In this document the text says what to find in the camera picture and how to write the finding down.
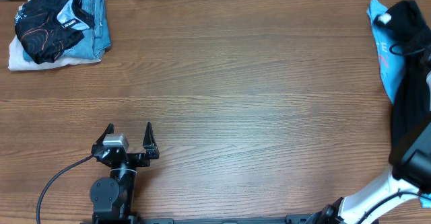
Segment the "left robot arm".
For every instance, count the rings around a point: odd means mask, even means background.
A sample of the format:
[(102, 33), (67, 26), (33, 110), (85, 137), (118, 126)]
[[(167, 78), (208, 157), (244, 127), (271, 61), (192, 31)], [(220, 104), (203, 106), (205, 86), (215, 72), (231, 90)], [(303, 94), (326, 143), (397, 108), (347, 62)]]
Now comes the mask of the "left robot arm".
[(132, 211), (137, 168), (149, 167), (150, 161), (160, 156), (150, 123), (142, 147), (142, 153), (129, 153), (126, 136), (116, 134), (112, 123), (92, 146), (96, 161), (110, 168), (110, 175), (96, 180), (90, 188), (92, 223), (143, 223), (140, 214)]

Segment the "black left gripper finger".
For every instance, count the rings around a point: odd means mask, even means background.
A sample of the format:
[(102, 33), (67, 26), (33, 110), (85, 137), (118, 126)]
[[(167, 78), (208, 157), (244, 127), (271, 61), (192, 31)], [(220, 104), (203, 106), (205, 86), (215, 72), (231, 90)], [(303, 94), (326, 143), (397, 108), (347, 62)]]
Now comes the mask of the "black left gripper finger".
[(157, 153), (158, 152), (158, 146), (157, 146), (156, 140), (154, 138), (154, 133), (153, 133), (153, 128), (152, 128), (151, 122), (147, 123), (142, 145), (143, 145), (143, 148), (146, 150), (147, 153)]
[(100, 137), (96, 140), (96, 142), (94, 144), (95, 145), (102, 145), (103, 140), (105, 139), (106, 135), (113, 134), (113, 132), (114, 132), (114, 124), (110, 123), (106, 127), (105, 131), (100, 135)]

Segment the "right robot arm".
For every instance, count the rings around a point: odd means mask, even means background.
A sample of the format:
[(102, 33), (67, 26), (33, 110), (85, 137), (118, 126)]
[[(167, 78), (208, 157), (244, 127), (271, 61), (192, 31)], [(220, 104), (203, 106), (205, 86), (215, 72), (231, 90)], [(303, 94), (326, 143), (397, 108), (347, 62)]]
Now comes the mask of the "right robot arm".
[(430, 202), (430, 74), (405, 79), (393, 108), (389, 167), (357, 193), (328, 204), (308, 223), (376, 223), (414, 198)]

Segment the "black t-shirt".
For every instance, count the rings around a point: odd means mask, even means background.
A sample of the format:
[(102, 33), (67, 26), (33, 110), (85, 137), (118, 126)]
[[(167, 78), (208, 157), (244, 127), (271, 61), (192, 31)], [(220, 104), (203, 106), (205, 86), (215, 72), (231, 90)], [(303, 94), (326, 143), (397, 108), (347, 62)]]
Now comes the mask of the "black t-shirt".
[(395, 148), (430, 111), (430, 27), (414, 0), (394, 4), (375, 22), (395, 39), (389, 52), (404, 60), (391, 117), (391, 147)]

